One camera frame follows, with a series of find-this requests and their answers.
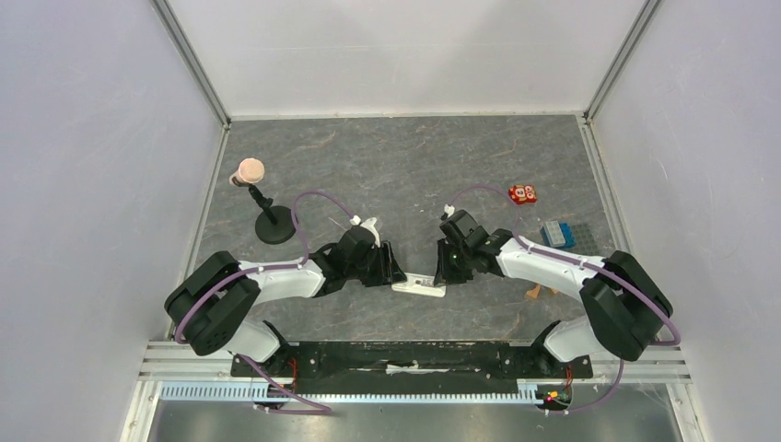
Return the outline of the white remote control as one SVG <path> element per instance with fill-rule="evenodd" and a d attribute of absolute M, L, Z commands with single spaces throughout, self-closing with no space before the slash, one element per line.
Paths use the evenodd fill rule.
<path fill-rule="evenodd" d="M 435 277 L 418 273 L 408 273 L 403 282 L 393 283 L 394 292 L 442 298 L 446 295 L 444 285 L 435 285 Z"/>

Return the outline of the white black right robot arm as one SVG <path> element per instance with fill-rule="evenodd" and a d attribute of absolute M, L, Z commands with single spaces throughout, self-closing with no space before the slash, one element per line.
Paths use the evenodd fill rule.
<path fill-rule="evenodd" d="M 578 255 L 537 244 L 514 232 L 488 233 L 465 210 L 446 207 L 437 243 L 438 285 L 459 285 L 476 273 L 529 281 L 580 302 L 584 313 L 559 320 L 535 341 L 534 368 L 554 376 L 575 359 L 606 351 L 636 361 L 657 335 L 670 332 L 667 346 L 681 341 L 673 308 L 637 259 L 620 250 L 609 257 Z"/>

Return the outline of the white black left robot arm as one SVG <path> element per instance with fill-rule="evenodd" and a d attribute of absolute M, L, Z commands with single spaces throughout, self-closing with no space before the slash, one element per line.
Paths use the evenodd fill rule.
<path fill-rule="evenodd" d="M 218 251 L 166 299 L 174 340 L 197 355 L 226 350 L 247 356 L 267 376 L 288 367 L 289 352 L 274 327 L 249 320 L 251 310 L 271 301 L 324 297 L 350 281 L 365 287 L 406 281 L 391 244 L 366 227 L 309 255 L 306 262 L 245 262 Z"/>

